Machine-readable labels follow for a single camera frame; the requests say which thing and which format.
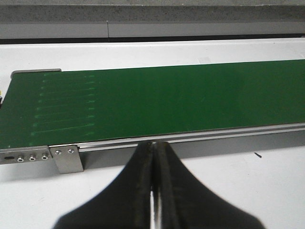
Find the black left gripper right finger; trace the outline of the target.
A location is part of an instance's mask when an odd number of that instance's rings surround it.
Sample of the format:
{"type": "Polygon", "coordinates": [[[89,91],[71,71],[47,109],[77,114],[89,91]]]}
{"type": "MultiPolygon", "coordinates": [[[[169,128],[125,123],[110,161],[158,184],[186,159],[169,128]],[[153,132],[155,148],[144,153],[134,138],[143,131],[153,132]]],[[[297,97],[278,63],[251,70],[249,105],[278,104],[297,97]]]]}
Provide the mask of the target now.
{"type": "Polygon", "coordinates": [[[155,210],[162,229],[262,229],[204,186],[166,142],[155,144],[155,210]]]}

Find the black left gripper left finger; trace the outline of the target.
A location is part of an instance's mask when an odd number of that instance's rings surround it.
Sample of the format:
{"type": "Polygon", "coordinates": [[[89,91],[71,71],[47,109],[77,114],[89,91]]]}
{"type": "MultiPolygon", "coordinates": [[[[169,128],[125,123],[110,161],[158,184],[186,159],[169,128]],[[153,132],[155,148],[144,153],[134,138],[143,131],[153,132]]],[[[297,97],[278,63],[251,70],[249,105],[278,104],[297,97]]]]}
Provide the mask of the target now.
{"type": "Polygon", "coordinates": [[[153,154],[138,144],[121,173],[96,197],[59,218],[56,229],[148,229],[153,154]]]}

